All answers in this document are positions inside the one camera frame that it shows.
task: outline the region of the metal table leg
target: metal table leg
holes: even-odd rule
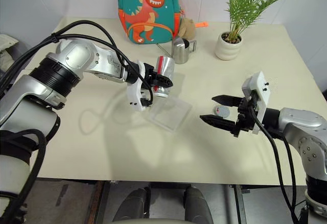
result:
[[[85,224],[102,224],[106,210],[110,181],[97,181],[90,200],[89,212]]]
[[[242,187],[241,187],[241,185],[233,185],[233,188],[234,188],[236,209],[237,209],[237,218],[239,220],[239,224],[246,224]]]

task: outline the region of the white flower pot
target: white flower pot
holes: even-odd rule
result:
[[[219,35],[216,43],[215,54],[218,58],[229,61],[234,59],[240,52],[243,39],[237,44],[230,44],[223,40],[221,37],[224,33]]]

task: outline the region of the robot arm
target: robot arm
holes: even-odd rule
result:
[[[306,110],[266,108],[270,94],[268,85],[263,74],[256,73],[242,86],[244,98],[229,95],[212,98],[222,105],[238,107],[236,122],[214,115],[201,115],[200,118],[211,126],[230,131],[236,137],[241,130],[253,130],[257,134],[256,124],[249,112],[249,107],[253,106],[257,118],[270,135],[285,139],[299,152],[307,173],[309,209],[327,217],[327,121],[319,114]]]
[[[128,103],[137,111],[151,105],[145,93],[141,92],[142,88],[173,86],[169,78],[155,72],[149,64],[140,61],[121,63],[116,52],[100,48],[88,40],[63,40],[56,53],[49,53],[37,68],[22,76],[1,99],[1,136],[37,129],[46,141],[51,140],[60,126],[60,118],[53,109],[64,107],[67,96],[83,79],[85,72],[117,83],[126,82]],[[17,197],[29,176],[31,152],[38,149],[38,144],[35,135],[24,135],[11,141],[0,140],[0,216],[6,210],[10,197]]]
[[[157,74],[153,66],[131,63],[149,85],[171,87],[167,77]],[[129,104],[142,111],[149,105],[141,88],[146,88],[129,65],[122,65],[114,51],[103,49],[82,39],[63,41],[57,53],[49,53],[29,75],[22,76],[0,103],[0,130],[18,132],[38,129],[50,140],[58,130],[60,119],[51,109],[62,109],[73,87],[89,72],[117,83],[127,82]]]

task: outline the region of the white wall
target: white wall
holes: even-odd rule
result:
[[[226,1],[181,0],[181,4],[186,15],[195,20],[228,21]],[[326,2],[282,0],[261,20],[286,26],[321,90],[327,89]],[[63,15],[113,18],[117,17],[117,7],[117,0],[0,0],[0,31],[30,47],[48,35]]]

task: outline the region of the orange tag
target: orange tag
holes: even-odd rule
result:
[[[209,23],[207,21],[203,21],[203,22],[198,22],[195,24],[196,28],[204,28],[204,27],[208,27]]]

